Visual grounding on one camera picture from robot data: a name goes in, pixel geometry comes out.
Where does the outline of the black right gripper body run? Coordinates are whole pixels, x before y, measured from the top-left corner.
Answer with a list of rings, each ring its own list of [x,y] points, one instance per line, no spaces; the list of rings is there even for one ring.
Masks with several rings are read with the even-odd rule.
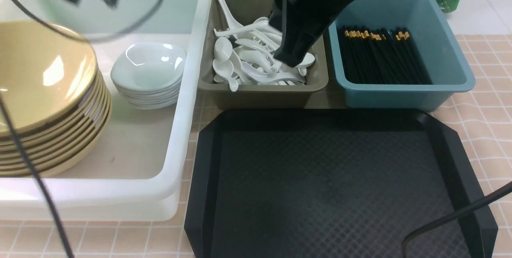
[[[298,66],[340,12],[354,0],[274,0],[269,23],[283,34],[274,58]]]

